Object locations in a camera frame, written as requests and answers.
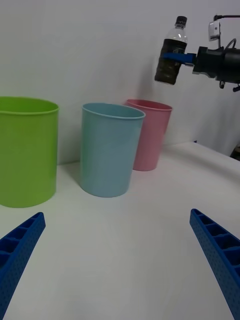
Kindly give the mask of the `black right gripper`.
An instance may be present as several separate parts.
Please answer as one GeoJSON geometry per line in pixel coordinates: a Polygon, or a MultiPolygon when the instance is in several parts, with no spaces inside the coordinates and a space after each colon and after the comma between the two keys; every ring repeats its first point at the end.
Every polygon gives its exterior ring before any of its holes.
{"type": "Polygon", "coordinates": [[[224,80],[223,62],[225,48],[209,49],[200,46],[197,54],[194,53],[164,53],[164,59],[172,60],[186,66],[194,66],[194,75],[205,75],[210,79],[224,80]]]}

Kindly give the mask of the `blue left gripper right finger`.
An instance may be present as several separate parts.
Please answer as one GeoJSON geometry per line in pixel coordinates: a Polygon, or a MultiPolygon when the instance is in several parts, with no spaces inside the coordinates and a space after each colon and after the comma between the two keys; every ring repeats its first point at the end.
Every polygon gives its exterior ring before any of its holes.
{"type": "Polygon", "coordinates": [[[235,320],[240,319],[240,240],[197,209],[189,224],[235,320]]]}

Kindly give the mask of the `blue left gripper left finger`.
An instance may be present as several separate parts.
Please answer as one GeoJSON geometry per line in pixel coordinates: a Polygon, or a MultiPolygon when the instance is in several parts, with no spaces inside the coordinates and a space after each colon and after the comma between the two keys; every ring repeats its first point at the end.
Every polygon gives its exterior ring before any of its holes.
{"type": "Polygon", "coordinates": [[[45,227],[44,214],[38,212],[0,239],[1,320],[45,227]]]}

